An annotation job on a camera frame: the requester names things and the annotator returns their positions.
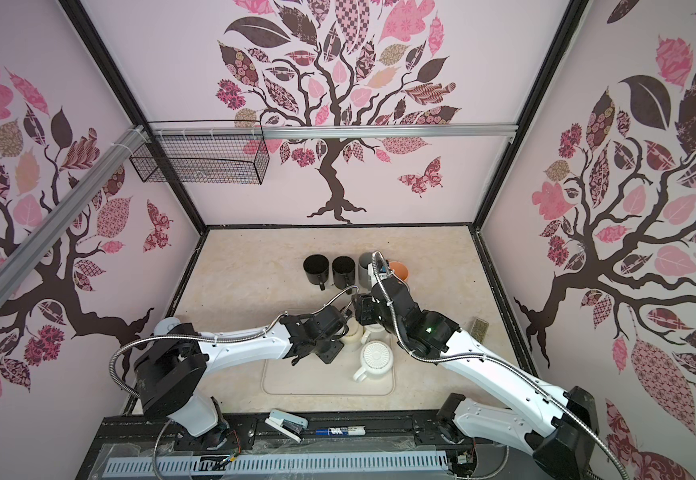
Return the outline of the cream mug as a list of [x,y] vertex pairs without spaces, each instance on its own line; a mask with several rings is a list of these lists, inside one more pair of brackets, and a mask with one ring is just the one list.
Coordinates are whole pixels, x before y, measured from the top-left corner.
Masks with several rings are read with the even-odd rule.
[[351,318],[348,323],[348,332],[340,338],[343,344],[343,352],[354,352],[362,346],[364,327]]

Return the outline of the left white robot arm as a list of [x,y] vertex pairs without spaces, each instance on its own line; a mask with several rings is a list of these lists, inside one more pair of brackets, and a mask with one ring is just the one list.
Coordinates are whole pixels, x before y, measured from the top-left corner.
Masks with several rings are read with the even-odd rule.
[[315,313],[279,316],[270,329],[199,333],[169,317],[158,323],[154,341],[135,364],[142,414],[169,418],[200,437],[220,424],[216,401],[197,392],[201,381],[247,363],[289,359],[297,364],[315,354],[326,364],[342,349],[346,315],[334,306]]

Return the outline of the black and white mug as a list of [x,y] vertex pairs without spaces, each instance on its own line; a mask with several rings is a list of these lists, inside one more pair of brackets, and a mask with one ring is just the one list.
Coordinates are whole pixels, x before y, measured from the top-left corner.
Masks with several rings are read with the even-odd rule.
[[302,266],[309,283],[324,291],[329,279],[329,259],[322,254],[312,254],[304,259]]

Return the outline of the peach orange mug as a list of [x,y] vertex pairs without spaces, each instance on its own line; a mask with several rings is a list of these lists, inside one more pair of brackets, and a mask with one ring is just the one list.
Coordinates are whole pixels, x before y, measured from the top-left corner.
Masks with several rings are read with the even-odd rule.
[[390,261],[389,268],[393,274],[398,277],[401,281],[406,282],[409,278],[409,270],[406,265],[399,261]]

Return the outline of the grey mug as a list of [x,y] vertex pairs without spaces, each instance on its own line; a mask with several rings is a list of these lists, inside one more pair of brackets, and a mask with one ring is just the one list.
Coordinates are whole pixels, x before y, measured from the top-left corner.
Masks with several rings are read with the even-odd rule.
[[358,259],[358,281],[363,289],[371,288],[371,280],[369,275],[369,266],[372,263],[372,253],[364,252]]

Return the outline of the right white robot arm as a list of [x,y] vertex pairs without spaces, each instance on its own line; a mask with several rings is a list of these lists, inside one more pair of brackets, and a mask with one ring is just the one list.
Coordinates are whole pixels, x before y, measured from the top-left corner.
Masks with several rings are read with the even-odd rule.
[[454,372],[501,402],[496,408],[450,395],[440,411],[447,433],[520,450],[554,479],[586,477],[598,438],[588,391],[565,390],[505,361],[455,321],[421,308],[393,275],[381,276],[351,302],[358,322],[383,327],[413,359]]

